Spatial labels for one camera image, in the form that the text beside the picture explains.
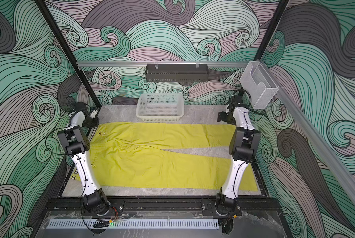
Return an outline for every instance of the swirly wallpaper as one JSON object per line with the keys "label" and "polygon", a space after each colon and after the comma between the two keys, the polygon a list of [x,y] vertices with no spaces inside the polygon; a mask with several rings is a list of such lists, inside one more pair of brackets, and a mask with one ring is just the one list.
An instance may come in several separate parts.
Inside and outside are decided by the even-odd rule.
{"label": "swirly wallpaper", "polygon": [[0,237],[29,237],[57,196],[71,164],[57,128],[75,101],[93,105],[35,2],[0,0]]}
{"label": "swirly wallpaper", "polygon": [[[355,0],[289,4],[262,60],[355,177]],[[355,237],[355,206],[280,99],[254,119],[294,237]]]}
{"label": "swirly wallpaper", "polygon": [[[77,60],[250,61],[279,0],[46,0]],[[244,69],[212,68],[207,83],[149,83],[142,67],[86,67],[104,105],[142,93],[226,104]]]}

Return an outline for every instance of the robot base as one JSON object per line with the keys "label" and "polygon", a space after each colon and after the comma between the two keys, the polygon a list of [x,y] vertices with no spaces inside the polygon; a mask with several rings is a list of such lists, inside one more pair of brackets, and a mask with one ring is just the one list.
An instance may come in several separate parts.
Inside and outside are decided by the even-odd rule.
{"label": "robot base", "polygon": [[104,216],[109,212],[109,202],[100,188],[94,193],[83,196],[84,207],[89,213],[96,213],[99,216]]}
{"label": "robot base", "polygon": [[220,193],[216,195],[216,211],[219,215],[226,215],[229,212],[234,212],[237,207],[237,198],[228,198],[222,193],[222,188],[220,188]]}

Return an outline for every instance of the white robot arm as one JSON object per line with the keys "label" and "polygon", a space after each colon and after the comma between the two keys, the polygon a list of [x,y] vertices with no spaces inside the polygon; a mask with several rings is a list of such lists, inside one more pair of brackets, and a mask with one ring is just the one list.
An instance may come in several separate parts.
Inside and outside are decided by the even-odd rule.
{"label": "white robot arm", "polygon": [[250,162],[253,162],[261,138],[261,133],[252,125],[249,110],[245,104],[242,104],[240,96],[233,97],[228,108],[229,112],[219,113],[218,121],[223,119],[228,123],[236,124],[236,130],[229,146],[229,154],[233,159],[228,176],[216,196],[219,214],[227,214],[235,210],[242,175]]}
{"label": "white robot arm", "polygon": [[97,110],[93,110],[88,114],[85,103],[76,103],[74,112],[70,113],[68,125],[64,130],[59,131],[57,136],[65,153],[72,158],[79,171],[85,209],[103,216],[108,213],[109,203],[92,171],[89,158],[90,142],[81,129],[83,126],[96,127],[99,120],[95,118],[97,113]]}

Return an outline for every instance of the white vent grille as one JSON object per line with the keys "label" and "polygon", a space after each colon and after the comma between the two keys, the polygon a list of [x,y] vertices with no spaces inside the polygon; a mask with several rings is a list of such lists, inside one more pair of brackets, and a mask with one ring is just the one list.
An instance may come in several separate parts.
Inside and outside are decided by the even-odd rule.
{"label": "white vent grille", "polygon": [[[93,228],[96,219],[85,219],[85,223]],[[82,219],[51,219],[47,229],[81,229],[85,228]],[[215,219],[127,219],[113,222],[110,229],[218,229]]]}

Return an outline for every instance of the floor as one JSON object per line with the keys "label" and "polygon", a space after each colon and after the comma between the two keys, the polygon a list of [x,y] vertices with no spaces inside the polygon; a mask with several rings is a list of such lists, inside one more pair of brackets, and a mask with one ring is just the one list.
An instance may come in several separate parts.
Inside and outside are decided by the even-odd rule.
{"label": "floor", "polygon": [[[99,123],[116,121],[141,122],[135,115],[136,106],[103,106],[99,112]],[[184,116],[180,124],[219,124],[217,114],[225,111],[225,105],[210,106],[184,106]],[[194,148],[194,149],[171,149],[169,151],[192,155],[206,155],[221,158],[231,158],[228,147]],[[155,195],[216,195],[218,190],[192,189],[192,188],[130,188],[102,186],[107,196],[155,196]],[[82,185],[78,180],[69,179],[63,197],[79,197],[82,193]],[[260,195],[258,191],[239,191],[239,195]]]}

